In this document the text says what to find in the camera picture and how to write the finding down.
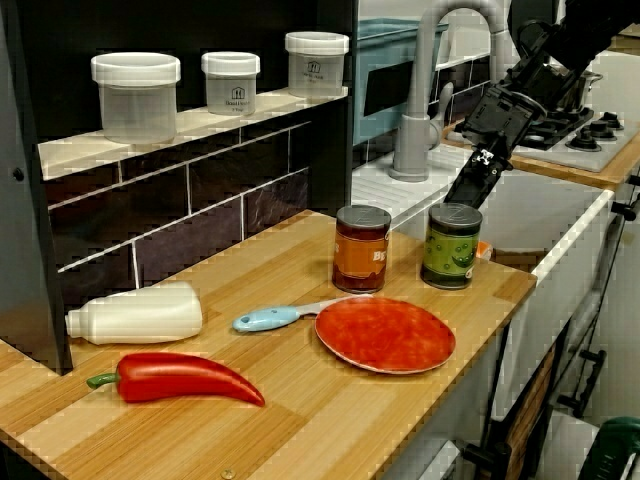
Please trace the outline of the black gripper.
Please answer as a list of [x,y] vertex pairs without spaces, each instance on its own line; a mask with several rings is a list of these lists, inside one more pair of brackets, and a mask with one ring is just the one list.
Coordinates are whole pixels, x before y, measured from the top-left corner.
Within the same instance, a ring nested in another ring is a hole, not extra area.
[[511,170],[508,160],[489,150],[513,150],[531,124],[542,117],[543,107],[530,97],[504,86],[490,86],[462,122],[462,136],[484,149],[471,154],[444,202],[481,207],[502,173]]

